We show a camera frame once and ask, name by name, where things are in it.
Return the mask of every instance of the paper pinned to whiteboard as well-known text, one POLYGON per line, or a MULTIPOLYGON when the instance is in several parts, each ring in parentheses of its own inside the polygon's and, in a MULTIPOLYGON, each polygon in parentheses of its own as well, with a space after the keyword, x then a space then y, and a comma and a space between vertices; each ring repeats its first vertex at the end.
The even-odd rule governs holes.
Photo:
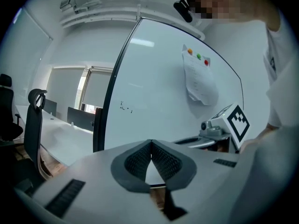
POLYGON ((201 56, 201 59, 198 59, 188 53, 186 45, 183 45, 182 57, 189 97, 194 101, 201 101, 204 105, 215 105, 219 94, 210 69, 210 58, 201 56))

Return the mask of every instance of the black office chair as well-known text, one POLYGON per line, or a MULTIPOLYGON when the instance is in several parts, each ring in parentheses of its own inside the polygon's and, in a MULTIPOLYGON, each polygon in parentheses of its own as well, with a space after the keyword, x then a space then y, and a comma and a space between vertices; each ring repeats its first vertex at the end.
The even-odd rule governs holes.
MULTIPOLYGON (((0 85, 11 87, 11 77, 1 74, 0 85)), ((14 91, 6 87, 0 87, 0 140, 13 141, 23 133, 23 129, 19 126, 19 114, 16 114, 17 124, 14 123, 12 112, 14 91)))
POLYGON ((93 123, 93 152, 104 150, 104 147, 101 148, 99 144, 100 140, 100 119, 102 114, 102 108, 96 108, 95 110, 95 117, 94 117, 94 123, 93 123))
POLYGON ((27 112, 24 147, 31 159, 23 159, 12 166, 10 182, 25 192, 33 193, 45 180, 51 177, 40 157, 40 142, 43 114, 47 91, 34 89, 28 95, 30 103, 27 112))

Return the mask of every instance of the chair headrest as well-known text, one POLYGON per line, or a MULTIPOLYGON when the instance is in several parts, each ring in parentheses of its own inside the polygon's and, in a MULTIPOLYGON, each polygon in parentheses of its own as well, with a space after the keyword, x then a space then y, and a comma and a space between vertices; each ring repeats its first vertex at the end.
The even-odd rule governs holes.
POLYGON ((45 93, 47 93, 47 91, 41 89, 33 89, 32 91, 30 91, 30 93, 28 94, 28 101, 34 109, 36 109, 36 104, 38 103, 40 98, 42 98, 42 100, 39 108, 44 108, 46 101, 45 93))
POLYGON ((0 75, 0 85, 11 87, 11 77, 5 74, 0 75))

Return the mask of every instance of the floor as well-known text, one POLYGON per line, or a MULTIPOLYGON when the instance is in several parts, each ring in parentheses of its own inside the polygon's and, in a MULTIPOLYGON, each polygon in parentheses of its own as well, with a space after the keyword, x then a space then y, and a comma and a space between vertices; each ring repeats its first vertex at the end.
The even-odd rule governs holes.
MULTIPOLYGON (((17 160, 21 160, 22 158, 29 158, 28 154, 25 151, 24 146, 16 147, 17 152, 14 153, 17 160)), ((42 159, 44 160, 46 167, 51 172, 51 174, 55 177, 60 173, 63 173, 67 169, 65 165, 58 162, 54 159, 48 152, 43 148, 40 147, 40 153, 42 159)), ((157 207, 162 211, 164 209, 164 202, 165 202, 165 188, 154 188, 150 190, 150 197, 157 205, 157 207)))

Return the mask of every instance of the white table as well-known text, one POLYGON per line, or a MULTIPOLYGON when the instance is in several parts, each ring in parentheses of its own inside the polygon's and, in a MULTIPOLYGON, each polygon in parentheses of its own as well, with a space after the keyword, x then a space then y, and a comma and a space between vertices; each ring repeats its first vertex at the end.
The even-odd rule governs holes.
MULTIPOLYGON (((16 106, 26 124, 26 105, 16 106)), ((70 166, 75 161, 93 153, 93 133, 57 119, 43 111, 42 147, 60 163, 70 166)))

